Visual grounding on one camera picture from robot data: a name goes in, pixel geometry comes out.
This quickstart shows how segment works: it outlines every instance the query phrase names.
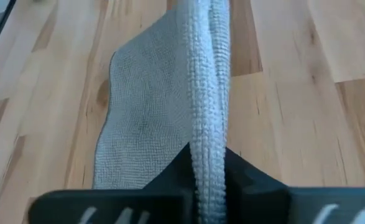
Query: hardwood floor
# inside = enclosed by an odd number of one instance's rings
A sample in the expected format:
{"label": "hardwood floor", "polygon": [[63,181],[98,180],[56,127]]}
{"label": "hardwood floor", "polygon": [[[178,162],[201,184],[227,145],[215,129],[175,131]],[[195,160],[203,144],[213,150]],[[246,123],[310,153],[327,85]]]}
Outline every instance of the hardwood floor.
{"label": "hardwood floor", "polygon": [[[92,185],[113,52],[176,0],[17,0],[0,36],[0,223]],[[286,184],[365,185],[365,2],[230,0],[228,147]]]}

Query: wooden floor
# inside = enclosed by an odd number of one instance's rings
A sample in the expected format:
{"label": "wooden floor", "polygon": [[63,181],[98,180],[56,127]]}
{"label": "wooden floor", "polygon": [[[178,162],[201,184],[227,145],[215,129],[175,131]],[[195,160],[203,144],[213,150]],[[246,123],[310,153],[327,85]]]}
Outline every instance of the wooden floor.
{"label": "wooden floor", "polygon": [[[0,36],[0,223],[92,185],[113,52],[173,0],[17,0]],[[228,146],[289,185],[365,185],[365,1],[230,0]]]}

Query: folded cloth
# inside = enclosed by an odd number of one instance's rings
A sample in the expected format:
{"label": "folded cloth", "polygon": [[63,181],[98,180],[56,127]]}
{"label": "folded cloth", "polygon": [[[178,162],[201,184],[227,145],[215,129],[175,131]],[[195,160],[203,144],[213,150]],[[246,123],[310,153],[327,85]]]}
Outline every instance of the folded cloth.
{"label": "folded cloth", "polygon": [[179,1],[115,52],[109,84],[93,187],[143,188],[189,142],[200,220],[224,223],[228,1]]}

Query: towel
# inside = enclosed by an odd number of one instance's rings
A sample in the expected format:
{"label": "towel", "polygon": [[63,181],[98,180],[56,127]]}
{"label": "towel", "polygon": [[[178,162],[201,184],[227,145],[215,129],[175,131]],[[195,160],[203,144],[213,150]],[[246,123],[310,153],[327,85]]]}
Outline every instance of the towel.
{"label": "towel", "polygon": [[228,1],[181,0],[117,49],[94,189],[141,189],[189,142],[200,221],[226,222],[229,48]]}

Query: cloth fold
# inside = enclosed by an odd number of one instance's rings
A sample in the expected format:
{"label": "cloth fold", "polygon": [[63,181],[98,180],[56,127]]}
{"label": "cloth fold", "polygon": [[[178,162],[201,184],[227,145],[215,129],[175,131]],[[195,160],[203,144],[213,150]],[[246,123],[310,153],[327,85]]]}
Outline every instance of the cloth fold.
{"label": "cloth fold", "polygon": [[200,220],[224,223],[228,2],[179,1],[117,49],[109,84],[93,187],[143,188],[189,142]]}

